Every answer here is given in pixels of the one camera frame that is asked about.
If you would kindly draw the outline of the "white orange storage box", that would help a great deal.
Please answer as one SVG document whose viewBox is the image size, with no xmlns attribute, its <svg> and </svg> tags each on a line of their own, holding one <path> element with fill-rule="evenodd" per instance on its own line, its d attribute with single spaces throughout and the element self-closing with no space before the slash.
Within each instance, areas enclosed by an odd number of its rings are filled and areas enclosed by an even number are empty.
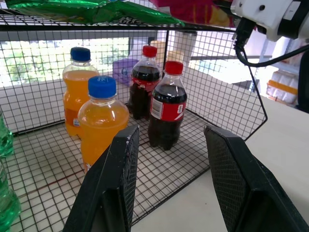
<svg viewBox="0 0 309 232">
<path fill-rule="evenodd" d="M 298 77 L 280 70 L 274 72 L 267 82 L 266 94 L 275 101 L 294 105 L 298 95 Z"/>
</svg>

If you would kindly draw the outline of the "green soda bottle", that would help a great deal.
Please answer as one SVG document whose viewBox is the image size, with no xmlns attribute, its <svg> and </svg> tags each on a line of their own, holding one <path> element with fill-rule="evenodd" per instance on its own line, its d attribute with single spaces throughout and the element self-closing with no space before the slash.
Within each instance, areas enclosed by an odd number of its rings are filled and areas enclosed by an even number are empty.
<svg viewBox="0 0 309 232">
<path fill-rule="evenodd" d="M 0 232 L 9 232 L 20 212 L 19 198 L 9 187 L 7 173 L 0 160 Z"/>
<path fill-rule="evenodd" d="M 14 136 L 4 123 L 3 112 L 0 109 L 0 158 L 5 158 L 14 153 Z"/>
</svg>

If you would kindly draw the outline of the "purple plastic box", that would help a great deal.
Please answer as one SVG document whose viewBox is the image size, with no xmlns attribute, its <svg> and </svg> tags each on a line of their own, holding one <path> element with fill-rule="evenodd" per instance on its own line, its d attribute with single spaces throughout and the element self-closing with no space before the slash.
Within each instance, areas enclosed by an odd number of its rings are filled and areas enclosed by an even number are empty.
<svg viewBox="0 0 309 232">
<path fill-rule="evenodd" d="M 125 58 L 112 63 L 112 77 L 120 84 L 130 86 L 131 71 L 138 63 L 137 59 Z"/>
</svg>

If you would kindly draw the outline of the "orange soda bottle blue cap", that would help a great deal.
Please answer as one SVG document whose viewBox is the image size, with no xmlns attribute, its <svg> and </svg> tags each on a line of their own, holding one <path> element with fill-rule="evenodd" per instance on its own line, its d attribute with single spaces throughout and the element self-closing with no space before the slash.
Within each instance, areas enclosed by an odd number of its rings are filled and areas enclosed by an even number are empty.
<svg viewBox="0 0 309 232">
<path fill-rule="evenodd" d="M 71 64 L 65 67 L 62 73 L 66 85 L 63 96 L 65 125 L 69 136 L 81 137 L 78 112 L 89 100 L 89 78 L 99 75 L 99 72 L 91 65 L 91 53 L 87 48 L 73 47 L 70 50 L 70 58 Z"/>
<path fill-rule="evenodd" d="M 78 113 L 82 130 L 81 154 L 84 171 L 88 172 L 111 144 L 114 136 L 127 127 L 129 111 L 116 98 L 116 81 L 109 76 L 88 80 L 89 100 Z"/>
</svg>

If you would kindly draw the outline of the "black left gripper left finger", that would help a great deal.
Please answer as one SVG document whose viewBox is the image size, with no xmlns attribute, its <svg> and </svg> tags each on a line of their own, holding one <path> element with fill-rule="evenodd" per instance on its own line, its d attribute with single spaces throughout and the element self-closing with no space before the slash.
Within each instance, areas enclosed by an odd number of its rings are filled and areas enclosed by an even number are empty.
<svg viewBox="0 0 309 232">
<path fill-rule="evenodd" d="M 119 131 L 86 173 L 62 232 L 131 232 L 138 126 Z"/>
</svg>

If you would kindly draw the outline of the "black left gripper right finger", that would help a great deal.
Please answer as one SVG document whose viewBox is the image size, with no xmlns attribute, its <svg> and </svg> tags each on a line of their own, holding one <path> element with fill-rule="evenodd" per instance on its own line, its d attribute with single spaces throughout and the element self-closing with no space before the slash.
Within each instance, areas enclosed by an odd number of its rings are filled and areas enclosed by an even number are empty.
<svg viewBox="0 0 309 232">
<path fill-rule="evenodd" d="M 309 232 L 273 173 L 244 140 L 206 126 L 212 182 L 228 232 Z"/>
</svg>

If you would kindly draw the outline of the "green snack bag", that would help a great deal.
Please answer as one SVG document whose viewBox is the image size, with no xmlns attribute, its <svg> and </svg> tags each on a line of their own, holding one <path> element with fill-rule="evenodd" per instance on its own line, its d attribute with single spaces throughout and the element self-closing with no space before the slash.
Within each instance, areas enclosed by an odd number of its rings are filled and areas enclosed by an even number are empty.
<svg viewBox="0 0 309 232">
<path fill-rule="evenodd" d="M 5 0 L 10 10 L 53 21 L 123 25 L 180 25 L 169 14 L 125 0 Z"/>
</svg>

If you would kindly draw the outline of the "red snack bag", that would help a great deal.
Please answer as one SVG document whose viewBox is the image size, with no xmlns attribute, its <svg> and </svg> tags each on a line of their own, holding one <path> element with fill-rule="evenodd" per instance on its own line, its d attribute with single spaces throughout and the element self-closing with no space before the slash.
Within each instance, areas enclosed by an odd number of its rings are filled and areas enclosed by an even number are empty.
<svg viewBox="0 0 309 232">
<path fill-rule="evenodd" d="M 160 12 L 190 24 L 235 28 L 232 0 L 149 0 Z"/>
</svg>

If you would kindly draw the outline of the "cola bottle red cap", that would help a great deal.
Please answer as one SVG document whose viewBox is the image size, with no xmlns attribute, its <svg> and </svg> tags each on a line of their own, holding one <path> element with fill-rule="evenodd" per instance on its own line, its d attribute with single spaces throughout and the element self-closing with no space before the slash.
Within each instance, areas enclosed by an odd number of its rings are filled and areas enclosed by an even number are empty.
<svg viewBox="0 0 309 232">
<path fill-rule="evenodd" d="M 127 106 L 135 120 L 149 118 L 152 91 L 160 81 L 156 55 L 156 47 L 145 45 L 142 48 L 142 58 L 131 71 L 130 96 Z"/>
<path fill-rule="evenodd" d="M 151 147 L 170 150 L 179 139 L 187 101 L 182 72 L 181 62 L 167 61 L 165 75 L 152 92 L 148 127 Z"/>
</svg>

